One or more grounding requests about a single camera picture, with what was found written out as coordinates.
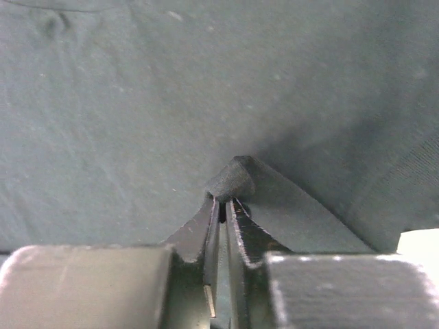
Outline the black t shirt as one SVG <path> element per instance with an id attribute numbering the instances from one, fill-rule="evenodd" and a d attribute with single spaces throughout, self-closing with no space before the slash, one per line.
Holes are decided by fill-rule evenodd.
<path id="1" fill-rule="evenodd" d="M 292 249 L 437 228 L 438 2 L 1 2 L 3 251 L 163 240 L 235 156 Z"/>

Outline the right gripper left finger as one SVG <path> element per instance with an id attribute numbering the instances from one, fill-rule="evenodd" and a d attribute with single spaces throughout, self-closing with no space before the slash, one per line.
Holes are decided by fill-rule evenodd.
<path id="1" fill-rule="evenodd" d="M 216 316 L 218 201 L 163 243 L 31 245 L 1 266 L 2 328 L 208 328 Z"/>

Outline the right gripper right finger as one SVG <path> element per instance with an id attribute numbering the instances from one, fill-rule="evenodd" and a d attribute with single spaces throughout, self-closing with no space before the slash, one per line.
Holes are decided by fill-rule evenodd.
<path id="1" fill-rule="evenodd" d="M 437 328 L 438 285 L 396 254 L 301 254 L 226 205 L 233 328 Z"/>

